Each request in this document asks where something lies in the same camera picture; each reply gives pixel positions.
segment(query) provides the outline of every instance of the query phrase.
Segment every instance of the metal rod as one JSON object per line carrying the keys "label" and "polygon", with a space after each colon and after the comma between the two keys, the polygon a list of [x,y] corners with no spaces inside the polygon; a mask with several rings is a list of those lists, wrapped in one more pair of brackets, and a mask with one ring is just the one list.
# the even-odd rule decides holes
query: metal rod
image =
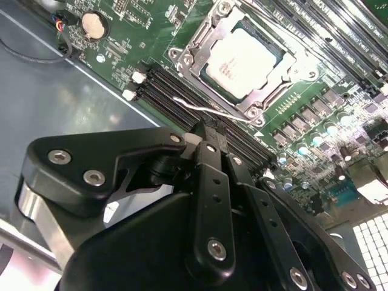
{"label": "metal rod", "polygon": [[62,270],[51,252],[37,244],[35,245],[33,241],[30,241],[2,219],[0,219],[0,242],[26,256],[37,259],[50,270],[62,274]]}

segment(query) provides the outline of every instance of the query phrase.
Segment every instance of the motherboard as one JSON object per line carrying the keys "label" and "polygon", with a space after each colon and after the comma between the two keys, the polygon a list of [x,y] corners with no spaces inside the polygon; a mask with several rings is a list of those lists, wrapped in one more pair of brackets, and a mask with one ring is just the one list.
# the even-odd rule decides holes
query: motherboard
{"label": "motherboard", "polygon": [[66,0],[80,60],[163,123],[230,151],[314,214],[388,205],[386,0]]}

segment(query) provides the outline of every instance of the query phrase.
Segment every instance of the black cable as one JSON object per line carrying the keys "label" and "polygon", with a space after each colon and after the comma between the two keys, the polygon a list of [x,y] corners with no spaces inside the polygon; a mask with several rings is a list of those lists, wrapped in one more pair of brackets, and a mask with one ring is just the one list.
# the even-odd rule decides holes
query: black cable
{"label": "black cable", "polygon": [[23,55],[22,53],[19,53],[16,50],[13,50],[9,46],[7,46],[1,38],[0,38],[0,46],[2,46],[7,52],[28,62],[36,62],[38,64],[57,64],[69,58],[73,53],[73,47],[72,47],[72,42],[70,38],[64,32],[59,32],[59,33],[61,34],[61,36],[66,42],[67,52],[66,54],[64,54],[63,56],[57,59],[39,59],[39,58]]}

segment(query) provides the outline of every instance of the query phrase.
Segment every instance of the metal screw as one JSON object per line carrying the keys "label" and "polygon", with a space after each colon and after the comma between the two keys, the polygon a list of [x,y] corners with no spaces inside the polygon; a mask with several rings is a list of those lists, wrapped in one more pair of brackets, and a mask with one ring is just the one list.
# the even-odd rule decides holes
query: metal screw
{"label": "metal screw", "polygon": [[357,278],[361,282],[361,284],[364,285],[366,289],[370,289],[370,284],[368,283],[368,281],[366,281],[366,279],[362,275],[357,274]]}
{"label": "metal screw", "polygon": [[178,53],[176,52],[176,50],[170,49],[169,55],[170,55],[171,58],[175,59],[176,56],[178,55]]}
{"label": "metal screw", "polygon": [[207,250],[217,261],[224,261],[226,259],[226,249],[224,245],[215,239],[211,239],[207,243]]}
{"label": "metal screw", "polygon": [[342,278],[344,279],[345,283],[349,285],[349,287],[356,289],[357,288],[357,283],[354,281],[353,277],[350,276],[348,273],[343,272],[342,273]]}
{"label": "metal screw", "polygon": [[251,107],[249,108],[247,115],[249,118],[254,118],[259,114],[259,108],[257,107]]}
{"label": "metal screw", "polygon": [[221,2],[218,4],[218,13],[222,16],[228,14],[230,12],[231,6],[228,2]]}
{"label": "metal screw", "polygon": [[190,56],[190,55],[185,55],[185,56],[183,57],[183,61],[184,61],[184,63],[185,63],[186,65],[191,65],[192,62],[193,62],[192,56]]}
{"label": "metal screw", "polygon": [[243,161],[240,160],[239,158],[237,158],[236,156],[233,158],[233,160],[234,160],[234,162],[235,162],[236,164],[238,164],[239,166],[243,163]]}
{"label": "metal screw", "polygon": [[175,142],[181,142],[181,138],[176,135],[170,135],[170,139]]}
{"label": "metal screw", "polygon": [[207,146],[207,149],[210,150],[211,152],[215,153],[216,152],[216,149],[214,147],[212,147],[211,145],[208,145]]}
{"label": "metal screw", "polygon": [[303,276],[301,271],[297,268],[292,267],[290,269],[290,276],[292,281],[299,287],[301,290],[307,290],[308,284],[306,278]]}
{"label": "metal screw", "polygon": [[84,173],[84,181],[92,186],[99,187],[105,183],[105,176],[97,170],[88,170]]}
{"label": "metal screw", "polygon": [[267,185],[271,188],[271,189],[276,189],[276,185],[272,182],[272,181],[267,181]]}
{"label": "metal screw", "polygon": [[72,156],[65,150],[52,150],[47,156],[50,162],[57,165],[66,165],[72,160]]}

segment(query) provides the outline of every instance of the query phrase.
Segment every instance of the green circuit board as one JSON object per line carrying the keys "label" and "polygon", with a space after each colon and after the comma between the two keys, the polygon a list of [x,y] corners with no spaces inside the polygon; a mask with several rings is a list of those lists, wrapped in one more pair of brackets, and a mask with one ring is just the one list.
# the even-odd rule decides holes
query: green circuit board
{"label": "green circuit board", "polygon": [[[279,9],[279,6],[275,5],[279,1],[262,0],[260,2],[285,27],[293,30],[295,34],[300,33],[298,28],[285,17],[286,14]],[[313,23],[308,13],[301,10],[302,4],[298,3],[298,1],[286,0],[283,1],[282,7],[297,15],[301,23],[310,31],[320,33],[319,27]],[[314,0],[314,3],[318,6],[322,4],[320,0]],[[78,17],[90,11],[104,15],[109,23],[109,34],[100,41],[90,41],[85,38],[79,25],[68,26],[65,31],[70,35],[74,47],[82,51],[81,61],[111,85],[123,91],[132,82],[132,74],[141,62],[158,63],[172,75],[180,78],[174,63],[169,58],[169,49],[184,48],[213,5],[212,0],[67,0],[66,9]],[[319,7],[324,13],[327,13],[327,18],[331,19],[331,24],[334,25],[334,19],[329,17],[330,13],[322,5]],[[386,1],[380,0],[378,3],[366,1],[366,5],[385,25],[388,24]],[[374,32],[374,27],[362,21],[360,23],[366,32],[368,30]],[[380,36],[376,37],[375,41],[380,46],[388,48],[388,35],[384,32],[379,33]],[[373,59],[374,55],[371,55],[368,45],[361,42],[361,37],[357,39],[351,34],[342,37],[347,38],[358,54],[341,47],[333,46],[333,49],[337,50],[340,58],[343,58],[345,62],[348,61],[348,68],[362,75],[372,85],[377,85],[378,78],[373,71],[364,68],[361,62],[363,59],[373,64],[378,62],[376,58]],[[286,47],[288,46],[283,40],[279,39],[279,41]],[[333,177],[335,164],[332,156],[339,155],[338,149],[341,146],[348,147],[353,157],[349,162],[339,162],[345,169],[361,159],[373,160],[380,156],[383,150],[372,142],[364,128],[365,125],[372,124],[379,118],[388,118],[388,102],[375,102],[368,97],[353,76],[333,67],[329,69],[328,63],[324,61],[317,64],[317,72],[319,77],[314,81],[300,80],[294,83],[285,94],[271,104],[264,112],[266,123],[263,127],[258,128],[236,122],[241,130],[254,136],[257,143],[269,151],[277,155],[286,153],[287,163],[281,166],[281,171],[276,178],[278,181],[286,177],[294,179],[292,195],[301,204],[304,204],[309,196],[316,194],[317,189],[329,191],[338,185],[337,179]],[[181,79],[196,90],[209,103],[209,106],[214,105],[206,94],[197,90],[184,78]],[[336,100],[324,99],[325,93],[329,91],[335,92]],[[316,100],[324,101],[328,108],[326,112],[312,107],[312,103]],[[140,100],[139,103],[165,124],[179,129],[174,120],[166,118],[144,101]],[[311,122],[305,119],[308,125],[305,129],[298,129],[296,136],[288,137],[288,141],[284,144],[279,143],[274,138],[274,134],[279,130],[284,130],[290,124],[295,129],[292,121],[301,117],[305,109],[312,109],[316,119]],[[352,122],[347,126],[340,125],[339,113],[351,116]],[[335,135],[329,135],[326,132],[325,124],[329,121],[338,128]],[[313,144],[312,132],[318,132],[322,136],[327,145],[326,149]],[[360,136],[365,139],[362,143],[359,142]],[[298,153],[297,149],[297,145],[301,142],[309,148],[309,152],[304,155]],[[301,188],[303,181],[309,182],[308,189]]]}

